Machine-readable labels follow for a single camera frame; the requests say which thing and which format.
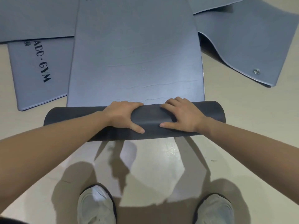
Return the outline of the person's right white shoe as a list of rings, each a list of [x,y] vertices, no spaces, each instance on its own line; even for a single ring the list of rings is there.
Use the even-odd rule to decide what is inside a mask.
[[[221,194],[208,194],[197,205],[192,224],[235,224],[233,206]]]

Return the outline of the person's left white shoe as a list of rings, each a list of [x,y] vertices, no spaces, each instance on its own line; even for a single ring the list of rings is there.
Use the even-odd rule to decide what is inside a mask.
[[[116,206],[110,192],[96,183],[85,188],[77,203],[78,224],[117,224]]]

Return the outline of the person's left forearm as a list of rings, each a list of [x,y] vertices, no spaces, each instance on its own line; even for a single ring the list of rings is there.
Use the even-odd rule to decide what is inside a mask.
[[[0,213],[109,123],[95,112],[0,140]]]

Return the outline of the grey mat with black lettering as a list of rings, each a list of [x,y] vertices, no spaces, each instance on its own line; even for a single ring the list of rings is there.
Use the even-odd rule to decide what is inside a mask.
[[[19,111],[67,95],[73,46],[73,37],[8,43]]]

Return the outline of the grey mat with metal eyelet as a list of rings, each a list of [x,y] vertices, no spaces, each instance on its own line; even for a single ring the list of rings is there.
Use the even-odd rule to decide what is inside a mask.
[[[299,14],[263,0],[242,0],[197,13],[194,18],[198,32],[226,65],[267,87],[276,86]]]

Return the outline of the person's left hand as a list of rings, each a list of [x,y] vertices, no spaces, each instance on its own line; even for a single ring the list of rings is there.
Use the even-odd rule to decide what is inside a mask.
[[[128,123],[132,122],[132,112],[143,105],[141,102],[114,101],[102,111],[102,114],[107,120],[107,126],[127,128]]]

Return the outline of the person's right forearm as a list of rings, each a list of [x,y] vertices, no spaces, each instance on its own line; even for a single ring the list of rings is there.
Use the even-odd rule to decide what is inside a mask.
[[[210,117],[200,117],[198,131],[264,180],[299,177],[297,147]]]

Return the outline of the person's white shoe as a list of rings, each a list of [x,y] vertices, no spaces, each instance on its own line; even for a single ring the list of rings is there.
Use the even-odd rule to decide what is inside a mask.
[[[116,206],[110,192],[96,183],[85,188],[77,203],[78,224],[117,224]]]
[[[235,224],[233,206],[221,194],[208,194],[197,205],[192,224]]]

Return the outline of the person's right hand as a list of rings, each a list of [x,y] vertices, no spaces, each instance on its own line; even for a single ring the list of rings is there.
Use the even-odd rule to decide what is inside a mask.
[[[188,99],[186,99],[185,105],[186,105],[186,110],[169,111],[170,113],[172,113],[175,116],[176,122],[179,124],[178,131],[197,132],[197,133],[200,133],[203,135],[206,134],[209,130],[209,127],[208,127],[209,118],[206,117]],[[166,102],[164,104],[161,104],[160,107],[166,110]]]

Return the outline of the plain grey mat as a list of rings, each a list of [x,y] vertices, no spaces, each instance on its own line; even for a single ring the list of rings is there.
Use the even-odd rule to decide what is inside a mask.
[[[0,43],[73,37],[79,0],[0,0]]]

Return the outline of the grey mat with curled edge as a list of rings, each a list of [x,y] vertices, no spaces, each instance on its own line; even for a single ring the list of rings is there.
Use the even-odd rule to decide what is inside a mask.
[[[187,0],[193,14],[198,14],[203,11],[212,10],[219,7],[228,6],[243,0]]]

